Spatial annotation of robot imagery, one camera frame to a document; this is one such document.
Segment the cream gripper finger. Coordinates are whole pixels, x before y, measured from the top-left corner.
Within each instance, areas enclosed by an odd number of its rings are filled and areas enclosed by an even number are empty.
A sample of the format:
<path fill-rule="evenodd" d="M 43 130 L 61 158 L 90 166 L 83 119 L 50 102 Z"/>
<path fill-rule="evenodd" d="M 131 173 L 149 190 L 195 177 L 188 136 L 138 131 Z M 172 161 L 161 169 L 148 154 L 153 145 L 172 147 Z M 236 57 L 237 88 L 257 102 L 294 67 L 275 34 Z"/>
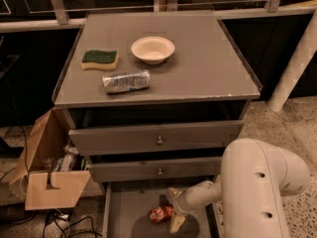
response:
<path fill-rule="evenodd" d="M 178 202 L 180 197 L 183 194 L 182 190 L 179 190 L 175 187 L 170 187 L 167 191 L 168 191 L 168 197 L 173 203 Z"/>
<path fill-rule="evenodd" d="M 185 217 L 183 215 L 173 214 L 171 216 L 169 232 L 171 234 L 176 233 L 180 229 L 184 221 L 185 221 Z"/>

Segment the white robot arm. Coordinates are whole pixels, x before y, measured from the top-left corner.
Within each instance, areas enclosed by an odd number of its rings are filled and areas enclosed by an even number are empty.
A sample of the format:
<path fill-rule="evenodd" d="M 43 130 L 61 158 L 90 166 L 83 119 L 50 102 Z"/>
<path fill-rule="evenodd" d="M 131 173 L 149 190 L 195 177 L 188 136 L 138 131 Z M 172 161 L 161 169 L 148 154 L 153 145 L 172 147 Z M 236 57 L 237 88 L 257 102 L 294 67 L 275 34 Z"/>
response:
<path fill-rule="evenodd" d="M 309 181 L 309 168 L 298 155 L 260 140 L 235 140 L 225 149 L 218 182 L 168 190 L 174 209 L 169 231 L 220 200 L 224 238 L 290 238 L 282 198 L 303 192 Z"/>

